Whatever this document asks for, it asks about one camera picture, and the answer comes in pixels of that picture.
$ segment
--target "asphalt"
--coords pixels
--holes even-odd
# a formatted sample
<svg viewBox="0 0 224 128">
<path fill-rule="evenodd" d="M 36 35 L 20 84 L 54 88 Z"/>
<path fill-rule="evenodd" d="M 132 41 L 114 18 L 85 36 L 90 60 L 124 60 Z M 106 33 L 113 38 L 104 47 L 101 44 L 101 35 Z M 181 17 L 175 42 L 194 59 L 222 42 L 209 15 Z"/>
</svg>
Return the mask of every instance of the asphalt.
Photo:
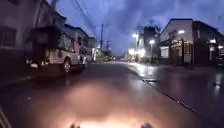
<svg viewBox="0 0 224 128">
<path fill-rule="evenodd" d="M 224 69 L 129 63 L 156 90 L 199 117 L 224 127 Z"/>
<path fill-rule="evenodd" d="M 218 127 L 161 93 L 160 89 L 169 89 L 165 84 L 173 86 L 167 91 L 172 96 L 185 93 L 185 88 L 178 87 L 185 82 L 178 76 L 184 75 L 182 71 L 172 76 L 175 69 L 146 66 L 145 70 L 144 66 L 115 62 L 91 65 L 70 76 L 24 81 L 0 90 L 1 113 L 13 128 L 70 128 L 73 124 L 136 128 L 145 123 L 153 128 Z M 155 81 L 147 83 L 143 78 Z"/>
</svg>

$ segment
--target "utility pole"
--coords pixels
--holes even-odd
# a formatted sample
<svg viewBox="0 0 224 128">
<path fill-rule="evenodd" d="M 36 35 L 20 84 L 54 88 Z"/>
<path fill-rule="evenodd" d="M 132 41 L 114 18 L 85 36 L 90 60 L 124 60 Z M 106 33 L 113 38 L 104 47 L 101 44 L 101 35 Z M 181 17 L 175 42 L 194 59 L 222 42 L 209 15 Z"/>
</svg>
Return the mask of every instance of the utility pole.
<svg viewBox="0 0 224 128">
<path fill-rule="evenodd" d="M 100 48 L 101 48 L 101 50 L 103 50 L 103 27 L 104 27 L 104 25 L 102 24 L 102 27 L 101 27 L 101 40 L 100 40 Z"/>
</svg>

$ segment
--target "road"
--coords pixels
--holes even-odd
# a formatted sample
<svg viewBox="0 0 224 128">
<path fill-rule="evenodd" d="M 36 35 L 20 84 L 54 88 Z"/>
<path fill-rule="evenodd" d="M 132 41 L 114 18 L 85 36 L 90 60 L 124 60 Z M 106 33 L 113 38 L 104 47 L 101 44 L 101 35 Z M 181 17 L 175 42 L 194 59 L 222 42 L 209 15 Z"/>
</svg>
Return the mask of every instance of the road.
<svg viewBox="0 0 224 128">
<path fill-rule="evenodd" d="M 143 79 L 201 118 L 224 127 L 224 72 L 222 68 L 187 69 L 132 63 Z"/>
<path fill-rule="evenodd" d="M 160 92 L 174 86 L 170 95 L 185 93 L 177 85 L 185 82 L 178 78 L 183 74 L 172 70 L 120 62 L 91 65 L 80 74 L 2 89 L 0 105 L 13 128 L 70 128 L 74 123 L 81 128 L 217 127 Z"/>
</svg>

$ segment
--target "cloudy sky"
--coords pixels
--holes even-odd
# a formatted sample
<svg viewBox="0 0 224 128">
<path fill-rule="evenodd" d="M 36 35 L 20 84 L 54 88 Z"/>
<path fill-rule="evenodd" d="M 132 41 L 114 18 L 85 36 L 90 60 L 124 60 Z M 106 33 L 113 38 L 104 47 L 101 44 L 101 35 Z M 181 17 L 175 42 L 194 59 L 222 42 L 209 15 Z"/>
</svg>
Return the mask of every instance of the cloudy sky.
<svg viewBox="0 0 224 128">
<path fill-rule="evenodd" d="M 170 18 L 193 18 L 224 32 L 224 0 L 77 0 L 91 19 L 89 27 L 80 13 L 76 0 L 59 0 L 57 10 L 67 17 L 67 23 L 82 27 L 89 35 L 100 39 L 101 24 L 105 24 L 104 40 L 112 51 L 122 54 L 131 47 L 132 33 L 154 19 L 162 28 Z"/>
</svg>

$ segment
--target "road marking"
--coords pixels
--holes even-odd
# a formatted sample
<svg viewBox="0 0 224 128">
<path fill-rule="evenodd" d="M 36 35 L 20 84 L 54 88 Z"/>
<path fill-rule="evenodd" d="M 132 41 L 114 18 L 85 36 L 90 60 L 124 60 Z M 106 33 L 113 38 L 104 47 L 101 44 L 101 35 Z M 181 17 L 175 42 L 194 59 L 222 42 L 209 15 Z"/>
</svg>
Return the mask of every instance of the road marking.
<svg viewBox="0 0 224 128">
<path fill-rule="evenodd" d="M 12 128 L 12 126 L 10 125 L 8 119 L 6 118 L 1 106 L 0 106 L 0 125 L 2 126 L 2 128 Z"/>
</svg>

